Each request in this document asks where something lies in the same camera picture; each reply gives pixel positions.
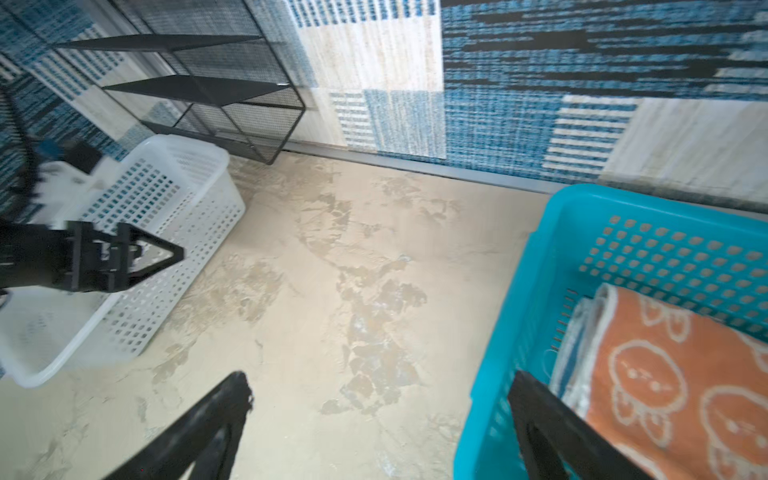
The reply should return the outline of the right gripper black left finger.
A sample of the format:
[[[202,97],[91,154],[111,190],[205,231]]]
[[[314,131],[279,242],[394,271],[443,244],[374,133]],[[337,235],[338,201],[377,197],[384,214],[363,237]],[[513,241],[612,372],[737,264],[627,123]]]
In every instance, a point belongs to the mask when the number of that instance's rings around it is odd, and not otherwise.
[[[252,402],[246,374],[232,372],[107,477],[228,479]]]

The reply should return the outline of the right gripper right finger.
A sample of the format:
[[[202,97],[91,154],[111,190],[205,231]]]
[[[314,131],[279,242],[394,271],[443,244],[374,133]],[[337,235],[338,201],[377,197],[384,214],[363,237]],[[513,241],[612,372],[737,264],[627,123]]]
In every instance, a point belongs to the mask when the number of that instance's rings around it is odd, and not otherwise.
[[[530,479],[648,479],[530,373],[518,370],[507,394]]]

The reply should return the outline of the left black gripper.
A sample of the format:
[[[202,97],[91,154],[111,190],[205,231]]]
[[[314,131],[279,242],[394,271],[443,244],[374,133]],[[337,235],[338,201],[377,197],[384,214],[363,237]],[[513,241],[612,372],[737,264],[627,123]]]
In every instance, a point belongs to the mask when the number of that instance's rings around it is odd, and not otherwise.
[[[41,224],[1,223],[1,291],[40,286],[75,292],[77,222],[53,230]],[[119,223],[110,241],[107,291],[129,290],[185,258],[182,246],[134,225]]]

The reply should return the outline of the teal bicycle print towel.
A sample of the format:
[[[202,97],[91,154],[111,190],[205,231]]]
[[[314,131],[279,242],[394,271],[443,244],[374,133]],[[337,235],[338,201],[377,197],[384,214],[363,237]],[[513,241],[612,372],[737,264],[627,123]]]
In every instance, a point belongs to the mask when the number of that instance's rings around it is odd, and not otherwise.
[[[550,391],[557,397],[567,393],[571,378],[594,335],[594,309],[595,300],[583,297],[577,303],[568,322],[549,383]]]

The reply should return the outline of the white plastic laundry basket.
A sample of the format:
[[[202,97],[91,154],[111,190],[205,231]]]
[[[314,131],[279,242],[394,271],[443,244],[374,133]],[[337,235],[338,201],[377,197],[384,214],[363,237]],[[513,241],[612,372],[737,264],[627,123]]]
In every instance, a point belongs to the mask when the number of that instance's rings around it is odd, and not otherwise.
[[[156,135],[105,175],[56,162],[1,225],[1,369],[25,388],[137,357],[243,216],[213,144]]]

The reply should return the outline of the orange bear print towel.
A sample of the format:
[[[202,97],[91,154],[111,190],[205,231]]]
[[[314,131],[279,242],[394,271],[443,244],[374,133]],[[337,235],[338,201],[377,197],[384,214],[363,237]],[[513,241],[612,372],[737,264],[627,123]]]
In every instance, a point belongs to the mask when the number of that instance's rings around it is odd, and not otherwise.
[[[610,284],[559,397],[656,479],[767,475],[767,345]]]

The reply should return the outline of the teal plastic basket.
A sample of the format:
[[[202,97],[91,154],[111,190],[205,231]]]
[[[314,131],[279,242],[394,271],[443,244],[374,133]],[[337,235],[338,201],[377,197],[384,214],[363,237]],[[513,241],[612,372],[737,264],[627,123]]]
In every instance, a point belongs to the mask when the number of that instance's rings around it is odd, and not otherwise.
[[[767,337],[767,225],[739,214],[574,185],[529,237],[470,394],[457,479],[522,479],[507,394],[519,370],[547,381],[577,302],[604,283]]]

